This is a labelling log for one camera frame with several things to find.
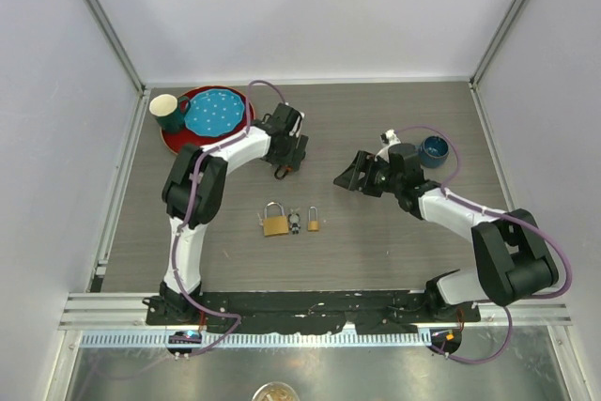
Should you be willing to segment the orange black padlock with keys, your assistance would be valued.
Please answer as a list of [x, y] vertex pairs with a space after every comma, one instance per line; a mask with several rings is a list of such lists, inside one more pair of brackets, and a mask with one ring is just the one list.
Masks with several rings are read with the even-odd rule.
[[277, 180], [284, 180], [293, 171], [294, 168], [290, 165], [279, 165], [273, 175]]

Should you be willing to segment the small brass long-shackle padlock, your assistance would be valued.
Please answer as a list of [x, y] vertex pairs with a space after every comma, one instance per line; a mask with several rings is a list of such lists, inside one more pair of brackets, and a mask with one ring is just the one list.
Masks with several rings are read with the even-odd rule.
[[309, 232], [318, 232], [320, 230], [318, 208], [315, 206], [311, 206], [308, 208], [307, 230]]

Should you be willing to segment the keys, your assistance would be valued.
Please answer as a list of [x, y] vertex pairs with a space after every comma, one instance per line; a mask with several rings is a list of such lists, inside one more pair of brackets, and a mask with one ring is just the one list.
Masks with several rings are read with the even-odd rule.
[[288, 215], [289, 230], [293, 235], [298, 235], [301, 231], [301, 214], [299, 208], [292, 208]]

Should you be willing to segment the large brass padlock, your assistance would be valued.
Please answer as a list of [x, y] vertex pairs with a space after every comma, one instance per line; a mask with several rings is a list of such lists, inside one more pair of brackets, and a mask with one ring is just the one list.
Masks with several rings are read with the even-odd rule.
[[264, 207], [263, 213], [258, 213], [257, 216], [266, 238], [289, 234], [288, 219], [282, 204], [271, 201]]

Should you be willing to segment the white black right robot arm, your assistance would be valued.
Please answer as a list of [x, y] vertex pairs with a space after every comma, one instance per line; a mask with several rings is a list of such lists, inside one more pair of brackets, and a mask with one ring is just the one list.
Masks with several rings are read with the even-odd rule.
[[427, 282], [424, 309], [443, 321], [458, 305], [491, 301], [500, 307], [550, 288], [559, 271], [533, 216], [472, 203], [425, 177], [416, 148], [387, 145], [377, 154], [359, 151], [334, 185], [372, 197], [394, 195], [413, 217], [438, 224], [471, 244], [472, 270], [454, 270]]

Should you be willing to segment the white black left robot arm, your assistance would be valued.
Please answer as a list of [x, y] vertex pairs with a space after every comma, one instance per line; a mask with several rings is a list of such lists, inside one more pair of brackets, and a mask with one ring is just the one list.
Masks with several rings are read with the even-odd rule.
[[167, 271], [159, 294], [144, 300], [149, 325], [188, 325], [200, 313], [202, 248], [209, 224], [219, 212], [226, 178], [242, 165], [262, 160], [284, 179], [300, 169], [308, 137], [301, 133], [304, 113], [279, 103], [271, 114], [207, 147], [184, 146], [162, 189], [171, 227]]

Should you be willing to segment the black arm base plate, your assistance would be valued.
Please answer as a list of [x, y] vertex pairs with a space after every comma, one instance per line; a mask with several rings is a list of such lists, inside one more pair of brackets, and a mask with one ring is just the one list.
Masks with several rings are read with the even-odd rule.
[[236, 333], [282, 335], [336, 334], [347, 323], [359, 334], [415, 332], [419, 323], [475, 323], [480, 311], [469, 302], [444, 307], [421, 292], [271, 291], [194, 292], [192, 298], [209, 310], [201, 312], [169, 288], [143, 299], [150, 326], [204, 326], [224, 334], [239, 315]]

